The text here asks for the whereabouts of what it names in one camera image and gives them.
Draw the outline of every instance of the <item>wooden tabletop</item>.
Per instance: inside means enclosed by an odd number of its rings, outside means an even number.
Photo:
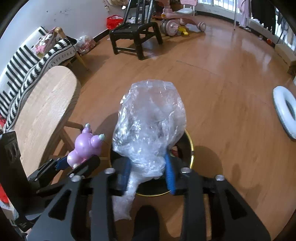
[[[51,68],[34,87],[14,126],[27,176],[53,153],[79,94],[80,83],[64,66]]]

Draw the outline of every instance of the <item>purple unicorn toy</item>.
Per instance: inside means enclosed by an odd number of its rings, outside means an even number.
[[[75,140],[75,149],[68,154],[68,164],[74,169],[90,158],[91,155],[99,156],[104,138],[104,134],[94,136],[90,124],[87,123],[82,133]]]

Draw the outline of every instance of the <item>gold rim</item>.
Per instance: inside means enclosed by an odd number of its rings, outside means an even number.
[[[190,160],[190,165],[189,165],[189,168],[192,169],[193,167],[193,164],[194,164],[194,147],[193,147],[193,143],[192,143],[192,140],[190,138],[190,135],[188,133],[187,130],[185,130],[185,134],[190,142],[190,148],[191,148],[191,160]],[[110,167],[112,167],[111,165],[111,160],[110,160],[110,151],[109,151],[109,165]],[[165,195],[167,193],[169,193],[170,191],[167,191],[165,193],[161,193],[161,194],[156,194],[156,195],[145,195],[145,194],[140,194],[140,193],[136,193],[137,195],[139,196],[143,196],[143,197],[158,197],[158,196],[162,196],[162,195]]]

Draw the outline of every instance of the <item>screw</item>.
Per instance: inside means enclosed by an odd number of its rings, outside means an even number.
[[[191,173],[191,169],[189,167],[182,167],[181,173]]]
[[[75,176],[71,177],[72,182],[79,182],[80,180],[81,180],[81,176],[75,175]]]
[[[221,175],[221,174],[219,174],[219,175],[216,175],[215,176],[215,179],[217,180],[217,181],[224,181],[225,180],[225,176],[223,176],[223,175]]]
[[[114,173],[114,172],[115,172],[115,169],[112,168],[112,167],[106,168],[106,169],[104,170],[104,173],[106,173],[106,174],[112,174],[112,173]]]

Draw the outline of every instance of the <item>black shoe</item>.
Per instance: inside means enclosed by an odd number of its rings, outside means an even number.
[[[152,206],[142,206],[137,212],[132,241],[159,241],[159,218]]]

